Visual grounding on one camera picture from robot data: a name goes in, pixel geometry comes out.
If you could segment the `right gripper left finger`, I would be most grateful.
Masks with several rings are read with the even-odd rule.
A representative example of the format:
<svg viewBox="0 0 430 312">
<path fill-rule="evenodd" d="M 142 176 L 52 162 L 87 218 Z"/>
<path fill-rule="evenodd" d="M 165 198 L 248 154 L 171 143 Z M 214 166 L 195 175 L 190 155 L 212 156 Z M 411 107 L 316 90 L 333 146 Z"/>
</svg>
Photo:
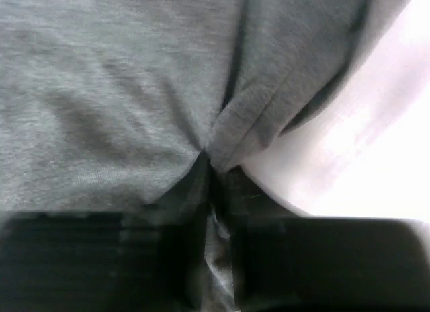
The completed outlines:
<svg viewBox="0 0 430 312">
<path fill-rule="evenodd" d="M 137 211 L 2 211 L 1 310 L 199 311 L 211 173 Z"/>
</svg>

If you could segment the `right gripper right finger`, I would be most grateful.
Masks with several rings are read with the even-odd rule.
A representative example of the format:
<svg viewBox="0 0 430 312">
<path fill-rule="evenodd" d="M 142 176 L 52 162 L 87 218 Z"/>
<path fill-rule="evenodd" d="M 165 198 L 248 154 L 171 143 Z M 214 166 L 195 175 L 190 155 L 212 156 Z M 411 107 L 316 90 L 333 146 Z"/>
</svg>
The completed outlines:
<svg viewBox="0 0 430 312">
<path fill-rule="evenodd" d="M 242 311 L 428 311 L 429 230 L 406 219 L 301 217 L 240 169 L 214 173 Z"/>
</svg>

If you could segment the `grey shorts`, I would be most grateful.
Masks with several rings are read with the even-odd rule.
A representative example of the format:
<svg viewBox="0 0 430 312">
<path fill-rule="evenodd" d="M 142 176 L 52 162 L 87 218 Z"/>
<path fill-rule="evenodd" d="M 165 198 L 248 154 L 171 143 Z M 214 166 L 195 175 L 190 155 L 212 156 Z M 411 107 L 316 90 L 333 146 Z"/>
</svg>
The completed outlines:
<svg viewBox="0 0 430 312">
<path fill-rule="evenodd" d="M 199 311 L 242 311 L 213 174 L 367 86 L 409 1 L 1 0 L 1 212 L 137 211 L 204 155 Z"/>
</svg>

